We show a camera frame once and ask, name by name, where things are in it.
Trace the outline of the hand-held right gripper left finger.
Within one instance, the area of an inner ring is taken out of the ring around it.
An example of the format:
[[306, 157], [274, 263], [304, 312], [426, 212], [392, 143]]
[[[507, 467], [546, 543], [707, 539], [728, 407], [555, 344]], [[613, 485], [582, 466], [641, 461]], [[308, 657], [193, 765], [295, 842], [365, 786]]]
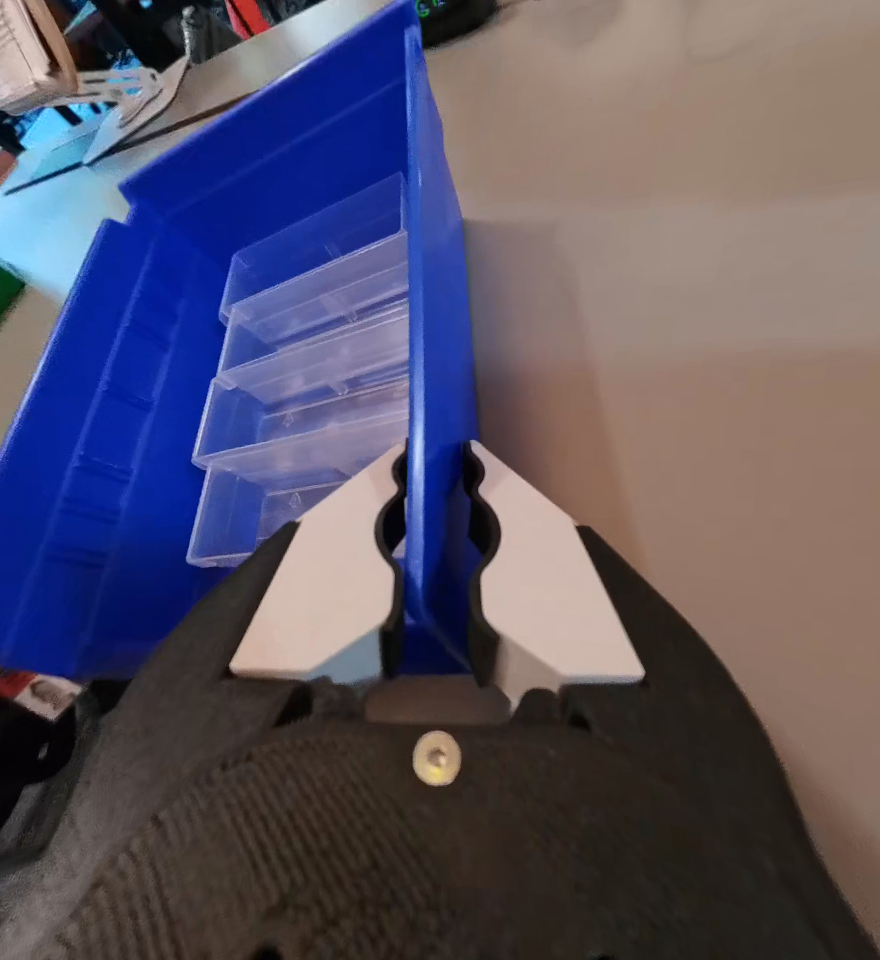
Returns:
[[374, 683], [405, 631], [408, 449], [396, 444], [281, 533], [288, 544], [229, 669], [236, 677]]

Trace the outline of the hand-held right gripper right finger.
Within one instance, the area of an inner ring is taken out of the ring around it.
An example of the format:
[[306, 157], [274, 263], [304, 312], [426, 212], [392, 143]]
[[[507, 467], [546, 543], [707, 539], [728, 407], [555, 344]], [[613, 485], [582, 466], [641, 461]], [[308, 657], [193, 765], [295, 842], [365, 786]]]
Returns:
[[531, 691], [633, 686], [646, 677], [592, 561], [590, 530], [477, 440], [463, 450], [470, 670], [512, 713]]

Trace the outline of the clear plastic drawer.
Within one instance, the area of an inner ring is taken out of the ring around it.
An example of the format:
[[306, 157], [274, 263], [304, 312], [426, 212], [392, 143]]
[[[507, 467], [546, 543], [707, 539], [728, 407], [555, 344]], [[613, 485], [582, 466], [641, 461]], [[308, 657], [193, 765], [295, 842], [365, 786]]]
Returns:
[[199, 569], [231, 569], [265, 540], [341, 487], [351, 474], [334, 467], [289, 472], [206, 471], [186, 562]]
[[397, 172], [349, 197], [242, 246], [230, 258], [219, 304], [227, 325], [254, 294], [346, 257], [407, 227], [407, 181]]
[[269, 405], [324, 392], [344, 396], [405, 375], [409, 364], [410, 308], [397, 301], [338, 329], [220, 371], [213, 382]]
[[266, 474], [351, 476], [409, 437], [410, 379], [394, 376], [263, 399], [217, 376], [194, 441], [197, 468]]

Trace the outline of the blue plastic bin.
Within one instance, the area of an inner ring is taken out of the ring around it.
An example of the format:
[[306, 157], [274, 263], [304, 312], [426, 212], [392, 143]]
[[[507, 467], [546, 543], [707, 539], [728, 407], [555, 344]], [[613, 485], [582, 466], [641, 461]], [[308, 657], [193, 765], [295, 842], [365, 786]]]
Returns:
[[0, 666], [131, 677], [218, 575], [189, 569], [189, 446], [234, 254], [389, 175], [408, 188], [412, 413], [404, 668], [467, 654], [464, 445], [479, 438], [463, 223], [414, 2], [319, 52], [119, 186], [0, 447]]

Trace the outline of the red white badge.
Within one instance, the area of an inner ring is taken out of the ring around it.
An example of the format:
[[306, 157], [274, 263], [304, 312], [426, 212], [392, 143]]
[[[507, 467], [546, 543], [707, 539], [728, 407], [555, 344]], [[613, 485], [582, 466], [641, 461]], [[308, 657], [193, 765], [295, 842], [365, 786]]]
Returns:
[[0, 672], [0, 699], [48, 723], [56, 723], [74, 705], [84, 687], [72, 680], [26, 670]]

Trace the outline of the person's black garment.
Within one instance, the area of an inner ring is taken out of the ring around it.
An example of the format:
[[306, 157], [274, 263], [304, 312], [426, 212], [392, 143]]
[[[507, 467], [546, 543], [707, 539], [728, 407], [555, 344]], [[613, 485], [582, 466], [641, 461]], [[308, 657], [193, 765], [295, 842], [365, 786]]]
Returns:
[[98, 683], [49, 723], [0, 698], [0, 873], [40, 856], [57, 831], [105, 715]]

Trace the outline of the white metal stand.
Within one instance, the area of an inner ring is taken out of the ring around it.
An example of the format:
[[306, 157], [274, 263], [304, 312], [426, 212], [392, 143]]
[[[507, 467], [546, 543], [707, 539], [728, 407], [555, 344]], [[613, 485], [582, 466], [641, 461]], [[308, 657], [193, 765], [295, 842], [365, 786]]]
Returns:
[[78, 74], [78, 90], [44, 107], [76, 109], [98, 106], [102, 112], [69, 131], [26, 150], [5, 181], [6, 196], [74, 170], [90, 167], [131, 145], [134, 135], [173, 103], [192, 62], [183, 55], [162, 71], [147, 67], [87, 71]]

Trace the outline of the black rounded device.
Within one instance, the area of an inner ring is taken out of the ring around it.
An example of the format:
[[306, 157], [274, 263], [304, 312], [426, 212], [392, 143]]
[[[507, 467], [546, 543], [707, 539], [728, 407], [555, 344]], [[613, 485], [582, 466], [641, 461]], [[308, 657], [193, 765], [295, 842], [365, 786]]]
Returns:
[[431, 49], [480, 30], [499, 11], [499, 1], [415, 1], [422, 46]]

